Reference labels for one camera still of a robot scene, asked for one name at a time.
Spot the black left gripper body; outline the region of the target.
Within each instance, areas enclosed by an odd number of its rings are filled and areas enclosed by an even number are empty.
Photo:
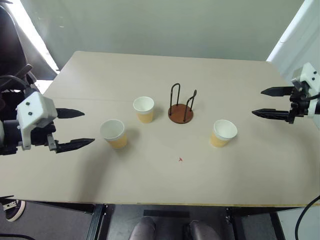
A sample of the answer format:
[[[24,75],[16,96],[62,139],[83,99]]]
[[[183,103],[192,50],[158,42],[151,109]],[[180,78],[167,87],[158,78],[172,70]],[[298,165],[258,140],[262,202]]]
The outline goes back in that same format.
[[[36,127],[31,131],[31,144],[33,146],[47,146],[50,151],[58,152],[58,141],[54,139],[56,132],[54,122],[51,121],[45,127]]]

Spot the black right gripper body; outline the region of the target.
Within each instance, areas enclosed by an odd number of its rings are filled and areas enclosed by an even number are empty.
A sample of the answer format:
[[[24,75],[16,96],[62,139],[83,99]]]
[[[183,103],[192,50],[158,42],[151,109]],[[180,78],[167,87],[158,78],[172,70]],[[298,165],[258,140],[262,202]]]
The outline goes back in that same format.
[[[288,123],[293,124],[296,117],[304,117],[308,114],[308,108],[311,101],[309,96],[309,85],[303,82],[300,87],[292,87],[289,100],[290,110],[288,113]]]

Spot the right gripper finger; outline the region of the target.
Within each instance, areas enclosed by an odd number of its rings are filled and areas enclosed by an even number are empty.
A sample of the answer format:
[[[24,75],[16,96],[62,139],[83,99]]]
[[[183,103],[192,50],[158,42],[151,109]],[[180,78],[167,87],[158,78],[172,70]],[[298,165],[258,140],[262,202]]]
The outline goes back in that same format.
[[[288,111],[276,110],[273,108],[262,108],[253,110],[252,113],[260,118],[271,120],[287,120],[289,116]]]
[[[290,96],[294,90],[293,86],[277,86],[277,87],[270,87],[267,88],[260,93],[262,95],[267,95],[271,97],[283,97],[283,96]]]

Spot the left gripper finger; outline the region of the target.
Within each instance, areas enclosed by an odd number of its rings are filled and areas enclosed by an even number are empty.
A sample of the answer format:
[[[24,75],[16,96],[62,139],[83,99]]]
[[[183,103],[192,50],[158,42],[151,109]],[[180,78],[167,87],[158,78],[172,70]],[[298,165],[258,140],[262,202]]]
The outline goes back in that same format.
[[[79,139],[73,139],[70,142],[66,143],[59,143],[57,140],[55,141],[55,152],[58,153],[64,153],[69,151],[78,150],[82,147],[85,147],[89,145],[90,143],[94,142],[94,138],[79,138]]]
[[[56,111],[58,119],[71,119],[85,115],[79,110],[69,108],[56,108]]]

